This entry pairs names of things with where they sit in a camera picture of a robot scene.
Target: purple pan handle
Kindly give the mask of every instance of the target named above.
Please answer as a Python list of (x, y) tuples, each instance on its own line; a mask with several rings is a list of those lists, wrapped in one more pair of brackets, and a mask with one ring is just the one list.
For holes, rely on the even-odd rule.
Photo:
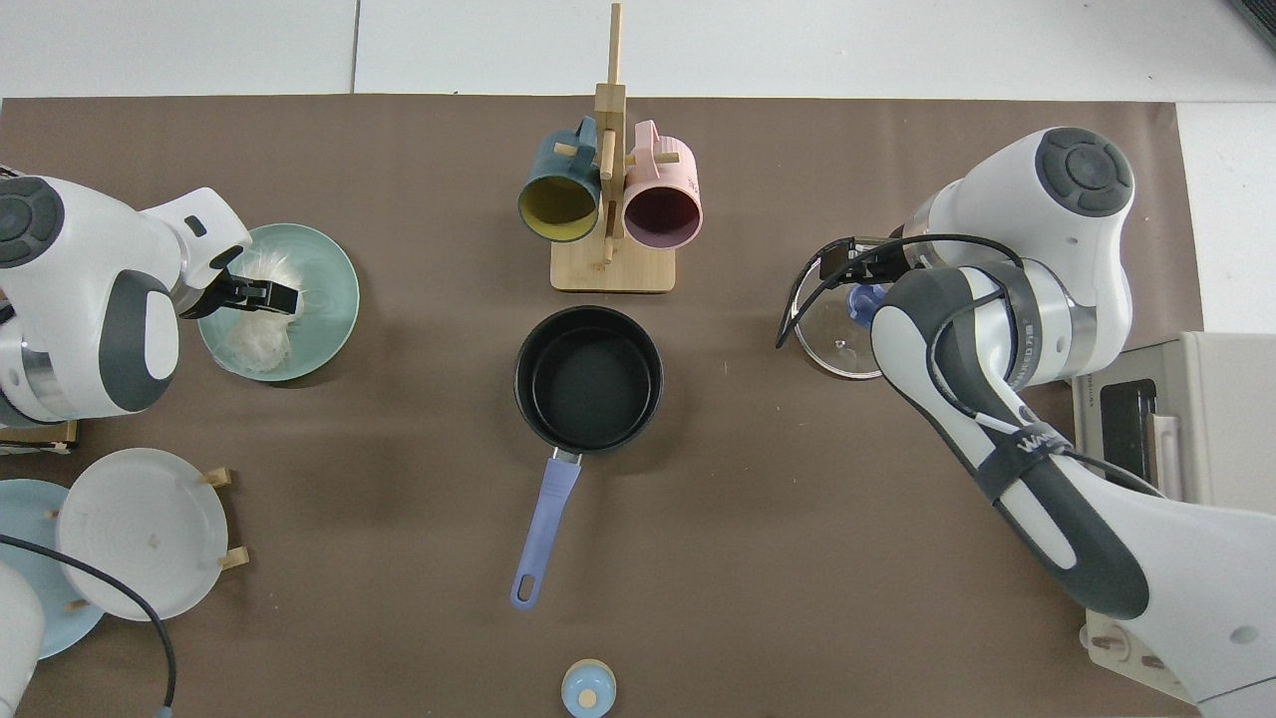
[(536, 500), (527, 541), (523, 542), (523, 556), (518, 560), (514, 587), (509, 589), (509, 602), (519, 611), (531, 611), (541, 596), (541, 584), (545, 583), (545, 569), (554, 551), (554, 537), (558, 536), (559, 522), (563, 520), (563, 509), (567, 508), (575, 480), (581, 476), (578, 457), (574, 458), (575, 462), (564, 462), (558, 457), (559, 453), (555, 451), (554, 458), (545, 463), (541, 495)]

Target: velcro strap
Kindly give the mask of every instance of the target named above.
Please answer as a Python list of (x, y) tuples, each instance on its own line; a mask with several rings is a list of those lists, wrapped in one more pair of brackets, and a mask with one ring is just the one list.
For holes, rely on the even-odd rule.
[(975, 483), (989, 504), (997, 504), (1028, 469), (1071, 446), (1050, 425), (1028, 425), (1013, 435), (1002, 436), (993, 453), (975, 471)]

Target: brown mat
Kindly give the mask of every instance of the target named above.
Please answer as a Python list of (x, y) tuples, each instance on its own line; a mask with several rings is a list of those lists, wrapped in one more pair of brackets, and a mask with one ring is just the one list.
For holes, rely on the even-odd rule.
[[(1139, 181), (1132, 343), (1201, 328), (1170, 105), (634, 99), (697, 152), (704, 231), (660, 296), (559, 293), (514, 210), (536, 140), (586, 97), (9, 99), (0, 161), (134, 207), (200, 185), (245, 223), (333, 236), (362, 282), (355, 333), (290, 388), (219, 371), (193, 323), (149, 412), (83, 426), (75, 455), (5, 458), (69, 485), (129, 446), (240, 473), (253, 553), (171, 622), (177, 712), (565, 715), (574, 661), (619, 718), (1185, 714), (1090, 663), (1082, 612), (884, 383), (771, 347), (801, 261), (884, 233), (1036, 129), (1099, 130)], [(644, 435), (588, 457), (540, 606), (508, 593), (550, 449), (518, 416), (514, 353), (541, 318), (615, 306), (660, 346)], [(1071, 434), (1068, 393), (1030, 404)], [(41, 663), (19, 715), (135, 717), (163, 689), (152, 631), (106, 619)]]

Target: pan handle hole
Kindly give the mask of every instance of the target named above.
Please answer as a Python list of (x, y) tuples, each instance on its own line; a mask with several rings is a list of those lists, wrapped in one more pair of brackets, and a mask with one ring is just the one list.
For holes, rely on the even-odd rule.
[(518, 601), (531, 601), (532, 588), (536, 587), (536, 576), (527, 574), (518, 579)]

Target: saucepan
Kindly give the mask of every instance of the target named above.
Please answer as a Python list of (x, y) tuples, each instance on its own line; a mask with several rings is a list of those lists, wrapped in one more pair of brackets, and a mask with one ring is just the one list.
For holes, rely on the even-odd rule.
[(581, 476), (581, 458), (638, 436), (660, 404), (665, 370), (651, 335), (606, 306), (551, 314), (523, 341), (514, 398), (527, 425), (554, 453), (509, 592), (514, 608), (536, 606), (554, 538)]

